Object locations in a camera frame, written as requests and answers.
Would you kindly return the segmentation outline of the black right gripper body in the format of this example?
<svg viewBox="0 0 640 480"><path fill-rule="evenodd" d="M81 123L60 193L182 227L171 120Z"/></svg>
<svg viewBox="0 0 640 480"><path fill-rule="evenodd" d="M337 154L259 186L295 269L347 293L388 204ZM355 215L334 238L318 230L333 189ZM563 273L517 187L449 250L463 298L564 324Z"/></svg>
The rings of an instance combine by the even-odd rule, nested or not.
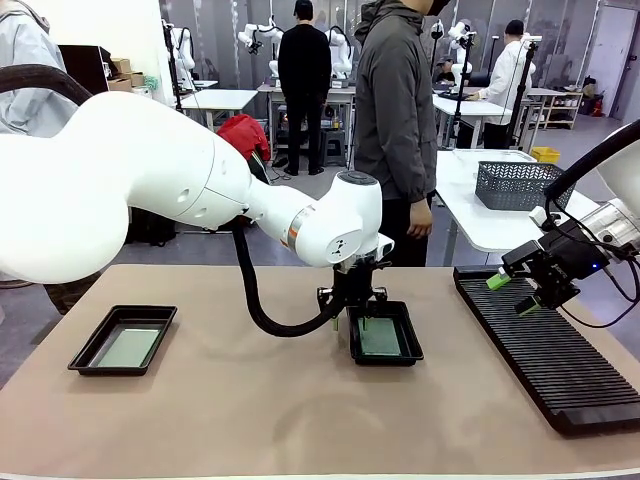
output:
<svg viewBox="0 0 640 480"><path fill-rule="evenodd" d="M568 281L585 280L610 265L609 258L576 220L567 220L538 239L546 262Z"/></svg>

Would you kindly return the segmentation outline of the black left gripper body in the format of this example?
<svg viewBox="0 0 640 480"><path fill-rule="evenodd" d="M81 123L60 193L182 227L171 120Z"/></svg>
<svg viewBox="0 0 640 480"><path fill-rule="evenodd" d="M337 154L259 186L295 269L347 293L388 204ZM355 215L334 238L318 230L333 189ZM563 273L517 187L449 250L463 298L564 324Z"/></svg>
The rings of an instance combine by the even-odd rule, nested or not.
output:
<svg viewBox="0 0 640 480"><path fill-rule="evenodd" d="M389 261L375 261L372 259L357 260L350 267L343 264L334 265L333 285L319 287L316 299L321 314L329 312L332 318L337 318L346 308L368 308L371 300L385 302L388 292L385 287L373 287L373 274L377 270L389 267Z"/></svg>

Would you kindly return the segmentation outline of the grey jacket person right hand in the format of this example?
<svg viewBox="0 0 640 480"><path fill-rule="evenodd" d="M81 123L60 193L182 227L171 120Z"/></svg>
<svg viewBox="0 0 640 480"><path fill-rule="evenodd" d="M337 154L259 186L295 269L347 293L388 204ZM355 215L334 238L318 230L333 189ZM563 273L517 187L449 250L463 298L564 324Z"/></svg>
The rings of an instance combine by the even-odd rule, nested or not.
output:
<svg viewBox="0 0 640 480"><path fill-rule="evenodd" d="M415 239L426 238L433 227L433 217L426 199L415 202L409 210L409 228L407 234Z"/></svg>

